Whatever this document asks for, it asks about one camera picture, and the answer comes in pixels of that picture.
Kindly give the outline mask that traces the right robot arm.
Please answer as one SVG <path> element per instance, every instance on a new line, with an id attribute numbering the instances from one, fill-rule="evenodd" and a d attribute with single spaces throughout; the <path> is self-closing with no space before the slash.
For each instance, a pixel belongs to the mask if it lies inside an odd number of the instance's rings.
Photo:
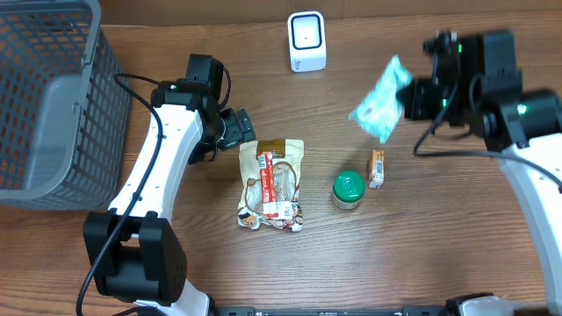
<path id="1" fill-rule="evenodd" d="M 433 61 L 430 77 L 417 77 L 396 93 L 409 120 L 428 120 L 427 134 L 442 123 L 466 127 L 485 150 L 444 156 L 497 160 L 517 196 L 532 235 L 545 285 L 543 306 L 508 301 L 492 293 L 447 300 L 448 315 L 561 313 L 561 100 L 555 91 L 524 91 L 510 30 L 457 36 L 439 32 L 423 44 Z"/>

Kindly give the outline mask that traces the white brown snack packet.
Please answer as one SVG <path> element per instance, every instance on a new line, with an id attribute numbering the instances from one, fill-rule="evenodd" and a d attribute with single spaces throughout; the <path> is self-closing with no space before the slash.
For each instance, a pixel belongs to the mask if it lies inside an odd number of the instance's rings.
<path id="1" fill-rule="evenodd" d="M 290 219 L 266 219 L 263 216 L 263 195 L 257 156 L 273 153 L 273 172 L 277 201 L 292 203 Z M 298 233 L 304 225 L 299 205 L 300 164 L 304 157 L 304 141 L 291 139 L 253 140 L 240 146 L 239 162 L 243 190 L 238 204 L 238 224 L 253 230 L 262 225 Z"/>

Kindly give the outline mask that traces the red snack bar wrapper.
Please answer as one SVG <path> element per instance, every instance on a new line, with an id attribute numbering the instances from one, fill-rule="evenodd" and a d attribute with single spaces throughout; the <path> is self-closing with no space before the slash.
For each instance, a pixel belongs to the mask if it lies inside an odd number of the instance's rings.
<path id="1" fill-rule="evenodd" d="M 275 192 L 273 153 L 261 152 L 257 156 L 260 167 L 260 177 L 263 195 L 263 216 L 266 219 L 290 219 L 292 217 L 292 203 L 277 201 Z"/>

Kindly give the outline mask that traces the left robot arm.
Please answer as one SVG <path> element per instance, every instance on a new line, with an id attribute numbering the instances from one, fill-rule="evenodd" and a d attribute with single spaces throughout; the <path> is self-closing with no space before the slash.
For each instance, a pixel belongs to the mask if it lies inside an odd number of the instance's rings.
<path id="1" fill-rule="evenodd" d="M 232 85 L 227 68 L 211 55 L 190 56 L 185 76 L 155 83 L 148 133 L 130 176 L 106 212 L 91 212 L 83 226 L 90 270 L 85 294 L 131 304 L 126 314 L 214 315 L 213 298 L 187 279 L 187 256 L 172 226 L 185 169 L 212 162 L 218 152 L 255 139 L 249 115 L 227 107 Z"/>

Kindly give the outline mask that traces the green lid seasoning jar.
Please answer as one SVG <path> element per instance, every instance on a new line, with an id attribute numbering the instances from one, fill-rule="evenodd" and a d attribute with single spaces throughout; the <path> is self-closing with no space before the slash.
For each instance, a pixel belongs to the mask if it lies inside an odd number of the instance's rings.
<path id="1" fill-rule="evenodd" d="M 332 200 L 340 209 L 356 208 L 365 192 L 365 182 L 356 171 L 346 170 L 340 173 L 333 182 Z"/>

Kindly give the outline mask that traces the orange snack packet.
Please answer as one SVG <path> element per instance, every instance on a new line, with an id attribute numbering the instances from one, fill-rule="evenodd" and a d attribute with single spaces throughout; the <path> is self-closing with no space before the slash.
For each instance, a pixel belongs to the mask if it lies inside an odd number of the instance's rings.
<path id="1" fill-rule="evenodd" d="M 373 150 L 369 161 L 368 184 L 371 189 L 380 189 L 385 180 L 385 153 Z"/>

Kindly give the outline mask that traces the teal tissue packet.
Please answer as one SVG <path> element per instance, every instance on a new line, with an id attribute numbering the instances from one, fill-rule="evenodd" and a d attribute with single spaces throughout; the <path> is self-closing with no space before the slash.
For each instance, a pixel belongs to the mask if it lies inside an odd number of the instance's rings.
<path id="1" fill-rule="evenodd" d="M 398 55 L 394 55 L 385 67 L 376 85 L 349 114 L 360 128 L 380 144 L 386 144 L 398 125 L 404 111 L 404 105 L 396 94 L 412 82 L 412 76 L 401 64 Z"/>

